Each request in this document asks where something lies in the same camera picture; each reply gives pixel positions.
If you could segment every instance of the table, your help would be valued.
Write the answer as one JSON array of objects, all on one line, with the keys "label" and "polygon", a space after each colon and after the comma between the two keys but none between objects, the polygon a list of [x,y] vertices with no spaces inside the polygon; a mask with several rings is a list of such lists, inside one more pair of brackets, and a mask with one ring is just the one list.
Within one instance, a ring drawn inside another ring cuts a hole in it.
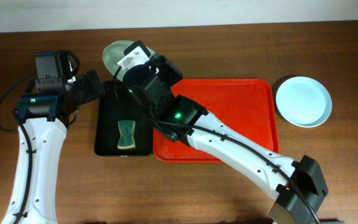
[{"label": "table", "polygon": [[[186,78],[260,77],[273,85],[302,75],[321,82],[333,100],[331,117],[308,129],[277,114],[281,153],[296,160],[307,154],[320,163],[329,188],[320,218],[358,223],[358,21],[0,34],[0,97],[35,70],[35,52],[70,49],[82,72],[96,69],[102,80],[110,80],[103,49],[116,40],[137,39],[165,54]],[[15,126],[10,111],[23,89],[3,104],[3,125]],[[98,103],[84,105],[67,132],[57,180],[59,223],[246,223],[268,217],[273,201],[225,164],[97,156]],[[0,221],[17,155],[17,133],[0,131]]]}]

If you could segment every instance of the green indicator light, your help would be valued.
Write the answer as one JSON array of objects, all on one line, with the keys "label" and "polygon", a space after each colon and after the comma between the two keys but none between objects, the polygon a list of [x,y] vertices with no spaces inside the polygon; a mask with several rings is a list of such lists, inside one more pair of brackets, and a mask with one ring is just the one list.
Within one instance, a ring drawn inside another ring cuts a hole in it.
[{"label": "green indicator light", "polygon": [[181,118],[181,113],[176,113],[176,114],[175,114],[175,118],[176,118],[176,119]]}]

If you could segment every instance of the orange tray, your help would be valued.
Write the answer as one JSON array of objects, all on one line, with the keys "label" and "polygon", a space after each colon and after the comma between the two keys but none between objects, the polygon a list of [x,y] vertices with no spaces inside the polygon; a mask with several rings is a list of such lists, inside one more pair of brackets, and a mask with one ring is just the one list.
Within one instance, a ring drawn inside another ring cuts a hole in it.
[{"label": "orange tray", "polygon": [[[258,78],[183,79],[174,95],[197,101],[218,119],[257,144],[279,152],[270,85]],[[154,130],[154,155],[164,162],[221,162],[181,142],[171,142]]]}]

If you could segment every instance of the brown wooden surface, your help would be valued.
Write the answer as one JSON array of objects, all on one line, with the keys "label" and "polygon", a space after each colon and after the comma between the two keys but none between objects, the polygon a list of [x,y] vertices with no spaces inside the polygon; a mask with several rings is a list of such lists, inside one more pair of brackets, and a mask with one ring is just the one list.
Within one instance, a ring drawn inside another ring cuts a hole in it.
[{"label": "brown wooden surface", "polygon": [[[320,218],[358,223],[358,21],[0,34],[0,97],[35,70],[35,52],[70,49],[80,58],[82,72],[96,69],[108,80],[112,75],[101,59],[105,46],[136,39],[165,54],[187,78],[260,77],[273,85],[296,74],[320,81],[333,99],[331,117],[306,129],[277,115],[281,153],[296,160],[307,154],[320,163],[330,191]],[[14,126],[10,110],[22,89],[1,108],[5,126]],[[81,108],[62,149],[59,223],[219,223],[267,217],[273,202],[225,164],[95,155],[98,103]],[[0,221],[17,155],[17,133],[0,131]]]}]

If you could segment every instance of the wall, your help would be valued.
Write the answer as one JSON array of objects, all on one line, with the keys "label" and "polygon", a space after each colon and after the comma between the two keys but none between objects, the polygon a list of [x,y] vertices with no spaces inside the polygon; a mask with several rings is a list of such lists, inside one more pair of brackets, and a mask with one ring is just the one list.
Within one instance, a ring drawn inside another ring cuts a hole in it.
[{"label": "wall", "polygon": [[358,19],[358,0],[0,0],[0,32]]}]

